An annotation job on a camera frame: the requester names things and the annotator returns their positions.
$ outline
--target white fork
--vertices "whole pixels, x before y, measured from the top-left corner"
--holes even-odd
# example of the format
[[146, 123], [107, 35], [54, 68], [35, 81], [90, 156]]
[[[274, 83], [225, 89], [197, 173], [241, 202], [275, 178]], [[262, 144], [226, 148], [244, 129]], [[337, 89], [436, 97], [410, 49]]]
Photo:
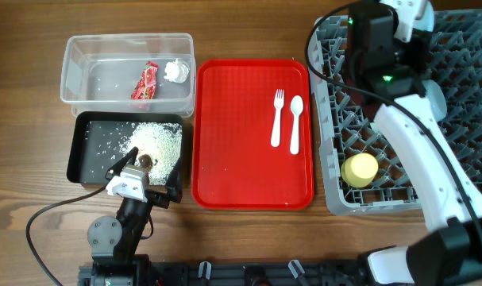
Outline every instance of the white fork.
[[274, 107], [276, 108], [276, 115], [274, 116], [274, 125], [272, 126], [271, 146], [278, 147], [281, 138], [281, 109], [285, 104], [285, 91], [276, 90], [274, 97]]

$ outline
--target gray dish rack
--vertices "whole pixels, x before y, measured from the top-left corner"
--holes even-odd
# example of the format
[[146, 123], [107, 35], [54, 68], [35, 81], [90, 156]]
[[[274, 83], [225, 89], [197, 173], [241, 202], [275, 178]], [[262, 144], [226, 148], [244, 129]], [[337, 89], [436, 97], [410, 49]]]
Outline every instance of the gray dish rack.
[[[343, 82], [347, 16], [325, 20], [311, 39], [311, 63]], [[428, 69], [447, 100], [439, 125], [461, 165], [482, 192], [482, 10], [435, 12]], [[349, 91], [310, 74], [320, 124], [319, 147], [326, 202], [335, 215], [387, 214], [420, 209], [401, 162], [383, 135], [374, 131]], [[380, 170], [367, 187], [350, 187], [340, 167], [350, 156], [371, 153]]]

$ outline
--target transparent container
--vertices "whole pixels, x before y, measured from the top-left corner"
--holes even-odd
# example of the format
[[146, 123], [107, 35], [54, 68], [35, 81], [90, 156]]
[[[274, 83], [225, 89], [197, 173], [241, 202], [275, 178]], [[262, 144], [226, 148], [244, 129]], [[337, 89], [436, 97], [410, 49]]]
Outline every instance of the transparent container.
[[[183, 83], [166, 79], [167, 62], [188, 63]], [[154, 99], [130, 99], [151, 60], [158, 64]], [[195, 108], [196, 64], [193, 38], [186, 33], [74, 36], [67, 42], [60, 98], [73, 115], [84, 111], [172, 113], [183, 117]]]

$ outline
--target yellow cup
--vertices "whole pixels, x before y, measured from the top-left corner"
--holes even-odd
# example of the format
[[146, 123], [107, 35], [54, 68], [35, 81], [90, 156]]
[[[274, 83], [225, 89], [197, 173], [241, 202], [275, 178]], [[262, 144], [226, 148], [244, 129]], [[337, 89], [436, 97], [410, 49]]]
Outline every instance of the yellow cup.
[[352, 187], [366, 187], [378, 172], [378, 162], [368, 153], [348, 158], [341, 166], [341, 178]]

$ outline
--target wood grain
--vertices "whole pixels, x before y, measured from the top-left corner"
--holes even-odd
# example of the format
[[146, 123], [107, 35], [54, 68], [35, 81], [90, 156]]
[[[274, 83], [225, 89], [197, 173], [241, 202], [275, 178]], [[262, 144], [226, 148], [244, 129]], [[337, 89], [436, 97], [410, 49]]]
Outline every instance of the wood grain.
[[[190, 33], [197, 64], [212, 58], [296, 58], [303, 62], [314, 20], [346, 1], [0, 0], [0, 285], [50, 285], [25, 240], [35, 211], [86, 192], [65, 172], [75, 118], [59, 99], [67, 39], [101, 33]], [[482, 0], [435, 1], [439, 9]], [[153, 261], [288, 261], [355, 257], [406, 245], [425, 233], [420, 211], [333, 216], [326, 208], [313, 110], [316, 195], [304, 211], [206, 211], [184, 190], [181, 204], [154, 210], [156, 232], [138, 253]], [[33, 240], [65, 284], [91, 262], [87, 228], [121, 200], [101, 194], [43, 215]]]

